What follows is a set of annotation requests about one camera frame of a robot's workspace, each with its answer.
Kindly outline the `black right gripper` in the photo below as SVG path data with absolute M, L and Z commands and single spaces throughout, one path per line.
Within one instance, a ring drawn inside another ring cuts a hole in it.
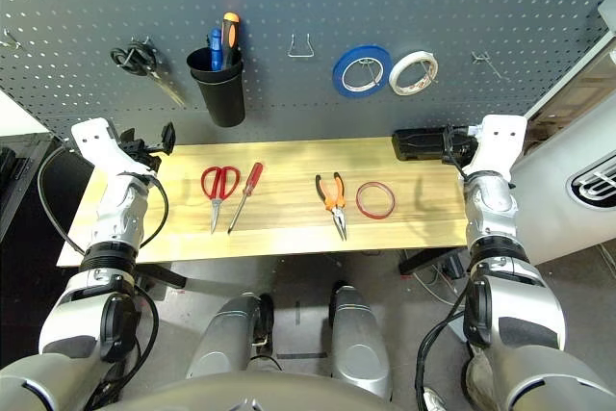
M 445 127 L 443 130 L 443 163 L 468 165 L 478 149 L 472 127 Z

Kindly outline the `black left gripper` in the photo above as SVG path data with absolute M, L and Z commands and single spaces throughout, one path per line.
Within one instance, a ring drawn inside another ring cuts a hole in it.
M 176 142 L 175 129 L 172 122 L 166 124 L 162 134 L 162 151 L 171 154 Z M 135 129 L 130 128 L 120 134 L 120 149 L 132 160 L 146 166 L 152 171 L 158 171 L 162 160 L 154 156 L 143 140 L 135 139 Z

